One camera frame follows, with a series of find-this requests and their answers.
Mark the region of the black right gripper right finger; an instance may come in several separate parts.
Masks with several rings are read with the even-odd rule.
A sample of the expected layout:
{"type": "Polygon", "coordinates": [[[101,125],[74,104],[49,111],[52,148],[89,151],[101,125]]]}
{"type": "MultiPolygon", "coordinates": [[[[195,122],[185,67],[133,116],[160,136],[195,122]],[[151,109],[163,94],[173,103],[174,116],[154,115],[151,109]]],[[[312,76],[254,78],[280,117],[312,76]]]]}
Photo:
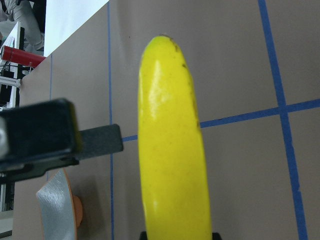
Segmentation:
{"type": "Polygon", "coordinates": [[[213,232],[212,233],[212,240],[222,240],[222,237],[218,232],[213,232]]]}

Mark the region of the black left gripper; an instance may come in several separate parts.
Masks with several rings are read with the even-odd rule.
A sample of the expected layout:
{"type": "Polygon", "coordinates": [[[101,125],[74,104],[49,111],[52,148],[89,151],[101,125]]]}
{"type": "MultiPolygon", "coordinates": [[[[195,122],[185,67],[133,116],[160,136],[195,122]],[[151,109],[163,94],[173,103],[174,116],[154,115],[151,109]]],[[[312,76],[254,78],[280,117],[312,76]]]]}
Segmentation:
{"type": "Polygon", "coordinates": [[[75,106],[64,98],[0,113],[1,184],[41,177],[48,170],[123,150],[118,124],[79,131],[75,106]]]}

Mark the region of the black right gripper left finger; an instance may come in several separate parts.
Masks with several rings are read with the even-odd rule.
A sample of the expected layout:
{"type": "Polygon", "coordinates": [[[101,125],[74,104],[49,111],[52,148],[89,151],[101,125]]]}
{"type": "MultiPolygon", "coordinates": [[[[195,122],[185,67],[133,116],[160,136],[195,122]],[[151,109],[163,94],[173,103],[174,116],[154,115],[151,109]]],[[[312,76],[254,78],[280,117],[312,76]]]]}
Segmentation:
{"type": "Polygon", "coordinates": [[[139,235],[139,240],[148,240],[147,232],[142,231],[139,235]]]}

